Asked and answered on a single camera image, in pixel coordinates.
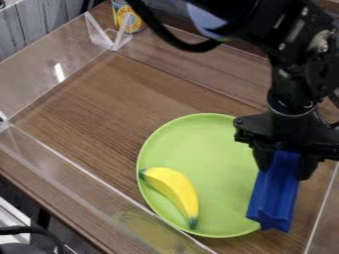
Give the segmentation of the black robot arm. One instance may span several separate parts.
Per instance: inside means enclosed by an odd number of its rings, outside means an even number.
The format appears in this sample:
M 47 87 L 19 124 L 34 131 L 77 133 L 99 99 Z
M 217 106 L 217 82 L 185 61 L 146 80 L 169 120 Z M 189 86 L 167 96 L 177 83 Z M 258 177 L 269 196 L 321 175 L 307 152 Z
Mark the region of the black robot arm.
M 175 48 L 203 53 L 241 38 L 261 47 L 271 64 L 267 112 L 235 119 L 235 140 L 254 149 L 267 171 L 277 152 L 301 156 L 305 181 L 326 160 L 339 161 L 339 121 L 322 118 L 318 105 L 339 107 L 339 26 L 313 0 L 183 0 L 191 20 L 209 38 L 182 41 L 142 0 L 126 0 L 154 33 Z

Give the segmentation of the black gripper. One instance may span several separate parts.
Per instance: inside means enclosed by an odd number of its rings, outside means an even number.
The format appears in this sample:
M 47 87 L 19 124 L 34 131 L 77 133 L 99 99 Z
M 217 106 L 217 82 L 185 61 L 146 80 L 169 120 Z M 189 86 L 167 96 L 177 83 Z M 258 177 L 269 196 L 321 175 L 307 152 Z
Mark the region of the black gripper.
M 313 176 L 322 160 L 339 161 L 339 128 L 329 128 L 314 113 L 286 117 L 267 111 L 234 121 L 235 140 L 254 149 L 258 168 L 271 166 L 275 150 L 302 154 L 298 178 Z

